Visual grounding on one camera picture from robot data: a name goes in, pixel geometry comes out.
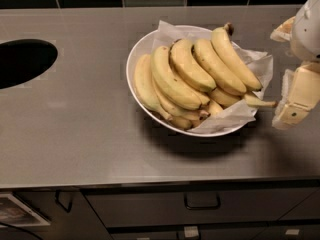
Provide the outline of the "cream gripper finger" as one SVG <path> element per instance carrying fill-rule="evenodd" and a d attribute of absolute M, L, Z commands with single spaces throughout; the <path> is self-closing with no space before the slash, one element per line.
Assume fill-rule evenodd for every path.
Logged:
<path fill-rule="evenodd" d="M 282 99 L 272 126 L 287 130 L 301 123 L 320 101 L 320 64 L 303 62 L 295 71 L 287 69 L 282 79 Z"/>
<path fill-rule="evenodd" d="M 292 26 L 295 17 L 291 17 L 274 29 L 270 35 L 270 39 L 277 42 L 289 42 L 291 40 Z"/>

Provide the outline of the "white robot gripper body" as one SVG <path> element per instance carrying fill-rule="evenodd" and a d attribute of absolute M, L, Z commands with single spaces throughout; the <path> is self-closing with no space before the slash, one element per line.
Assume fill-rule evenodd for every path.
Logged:
<path fill-rule="evenodd" d="M 302 61 L 320 61 L 320 0 L 307 0 L 297 12 L 290 47 Z"/>

